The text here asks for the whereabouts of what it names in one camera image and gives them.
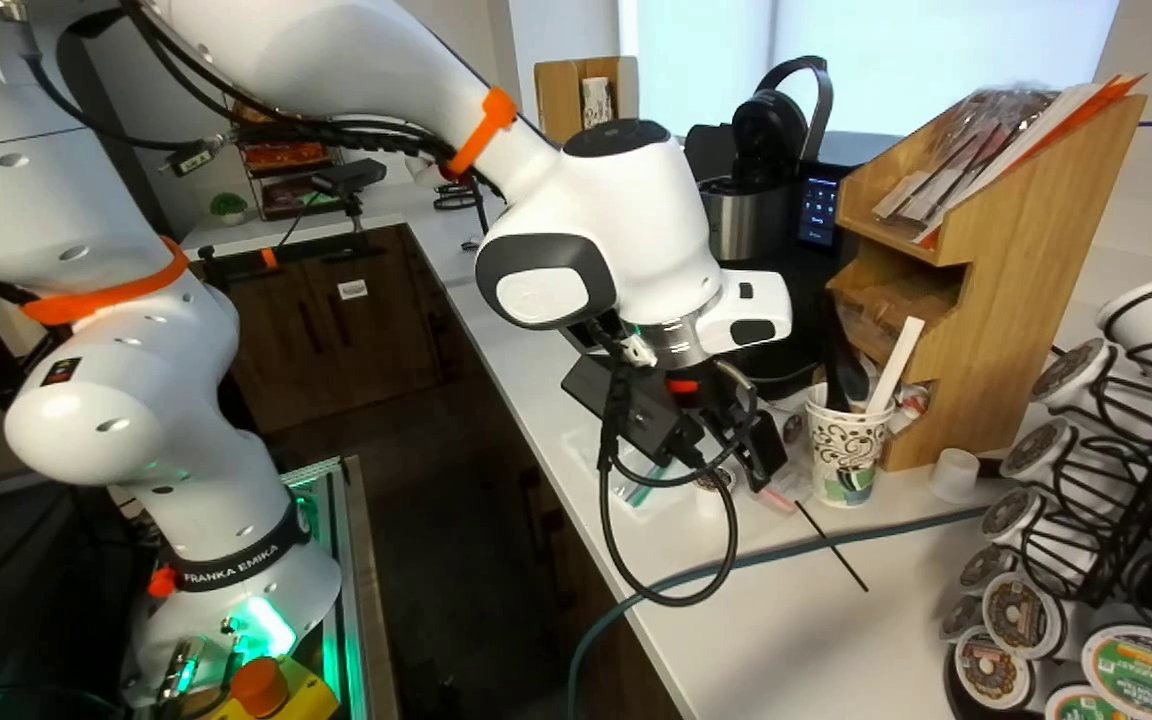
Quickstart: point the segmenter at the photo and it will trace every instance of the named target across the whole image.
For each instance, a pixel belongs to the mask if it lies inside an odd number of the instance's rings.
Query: countertop
[[[575,363],[575,346],[562,332],[514,327],[482,301],[471,253],[463,253],[463,240],[482,236],[477,213],[431,213],[431,194],[431,184],[367,188],[365,228],[412,228],[583,548],[612,597],[623,599],[633,592],[602,540],[595,417],[562,389],[562,376]],[[213,242],[216,254],[234,254],[277,242],[284,228],[289,221],[200,228],[184,236],[184,249],[200,253]],[[342,217],[313,217],[300,221],[292,240],[342,231],[348,231]],[[900,470],[885,477],[863,509],[836,513],[814,501],[808,509],[830,530],[846,530],[986,501],[942,501],[927,492],[926,470]],[[778,513],[749,492],[737,497],[737,514],[741,551],[814,535],[804,514]],[[645,509],[616,502],[612,525],[639,578],[709,565],[723,545],[721,501],[702,486],[655,492]],[[982,545],[975,525],[848,545],[846,551],[868,592],[830,551],[741,568],[711,599],[698,606],[637,604],[630,624],[684,715],[937,720],[954,715],[942,679],[945,641],[937,637],[937,615]]]

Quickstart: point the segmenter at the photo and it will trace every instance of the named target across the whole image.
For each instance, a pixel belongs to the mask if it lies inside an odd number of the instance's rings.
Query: wooden organizer
[[[927,322],[904,382],[934,382],[934,403],[888,443],[885,467],[934,465],[942,447],[999,455],[1017,438],[1139,107],[1144,97],[1119,97],[1020,159],[948,206],[934,242],[914,242],[921,222],[882,221],[872,206],[909,173],[937,162],[957,112],[846,179],[839,228],[851,231],[857,260],[830,293],[851,346],[885,363],[904,315]]]

